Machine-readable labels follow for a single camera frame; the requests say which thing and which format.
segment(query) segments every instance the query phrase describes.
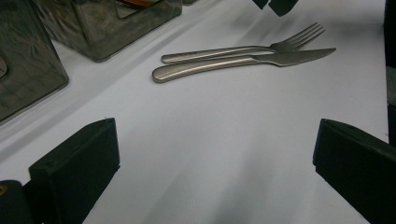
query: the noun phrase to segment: table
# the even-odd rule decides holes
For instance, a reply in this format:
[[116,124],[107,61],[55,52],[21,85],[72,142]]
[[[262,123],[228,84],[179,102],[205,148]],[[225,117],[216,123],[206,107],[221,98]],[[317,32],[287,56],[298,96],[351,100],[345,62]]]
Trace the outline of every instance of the table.
[[[385,0],[300,0],[279,18],[245,0],[200,0],[104,63],[54,43],[69,85],[0,128],[0,179],[84,125],[115,118],[120,169],[95,223],[367,223],[315,173],[320,119],[388,141]],[[252,65],[151,80],[166,53],[269,45],[314,21],[312,63]]]

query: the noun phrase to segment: knife blade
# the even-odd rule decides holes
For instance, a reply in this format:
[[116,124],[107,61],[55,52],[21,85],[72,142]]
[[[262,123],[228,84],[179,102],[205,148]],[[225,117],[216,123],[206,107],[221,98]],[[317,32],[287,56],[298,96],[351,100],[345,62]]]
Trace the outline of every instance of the knife blade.
[[279,67],[311,62],[335,52],[335,49],[313,49],[286,53],[262,55],[243,55],[229,58],[204,60],[192,63],[178,63],[156,68],[152,72],[154,82],[164,83],[175,78],[184,77],[204,71],[220,68],[269,63]]

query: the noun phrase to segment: orange object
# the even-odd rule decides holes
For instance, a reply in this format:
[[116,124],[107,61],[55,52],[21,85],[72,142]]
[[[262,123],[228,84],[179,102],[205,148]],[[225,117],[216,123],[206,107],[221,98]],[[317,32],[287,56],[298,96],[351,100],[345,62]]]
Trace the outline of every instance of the orange object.
[[117,0],[123,4],[130,5],[133,7],[149,7],[153,2],[142,1],[142,0]]

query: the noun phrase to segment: dark object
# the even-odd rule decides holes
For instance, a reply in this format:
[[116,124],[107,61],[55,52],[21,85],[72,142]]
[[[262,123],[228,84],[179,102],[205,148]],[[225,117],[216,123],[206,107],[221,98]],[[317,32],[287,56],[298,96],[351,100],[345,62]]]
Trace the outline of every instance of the dark object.
[[396,106],[388,105],[389,143],[396,147]]
[[353,126],[323,119],[314,165],[370,223],[395,223],[395,147]]
[[260,8],[263,9],[265,5],[269,2],[269,0],[253,0],[254,3]]
[[272,0],[268,6],[276,13],[278,17],[288,14],[298,0]]
[[181,14],[181,0],[136,10],[116,0],[33,0],[49,36],[102,62]]
[[[269,0],[253,0],[253,2],[256,3],[260,9],[263,9]],[[281,17],[289,13],[297,2],[298,0],[272,0],[268,6],[270,6],[278,17]]]
[[384,20],[387,66],[396,68],[396,1],[387,0]]
[[0,122],[68,82],[28,0],[0,0],[0,70]]
[[[0,210],[0,223],[14,217],[30,217],[35,224],[82,223],[119,168],[115,120],[87,125],[29,168],[31,181],[23,190],[1,182],[7,188],[0,195],[1,208],[29,206]],[[29,223],[16,220],[8,223]]]
[[0,223],[34,224],[20,182],[0,181]]

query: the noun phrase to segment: fork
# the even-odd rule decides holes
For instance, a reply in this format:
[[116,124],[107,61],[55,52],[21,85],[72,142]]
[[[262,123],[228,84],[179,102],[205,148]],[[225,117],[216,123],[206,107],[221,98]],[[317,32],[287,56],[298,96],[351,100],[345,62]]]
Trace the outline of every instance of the fork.
[[321,25],[317,22],[308,26],[300,33],[289,37],[283,41],[272,44],[269,47],[264,46],[245,46],[245,47],[236,47],[236,48],[227,48],[227,49],[209,49],[209,50],[201,50],[201,51],[192,51],[192,52],[184,52],[184,53],[176,53],[176,54],[167,54],[161,57],[163,63],[184,63],[191,61],[198,61],[202,59],[215,58],[220,56],[227,56],[239,53],[249,53],[256,51],[271,51],[271,52],[290,52],[295,51],[321,34],[326,30],[323,29]]

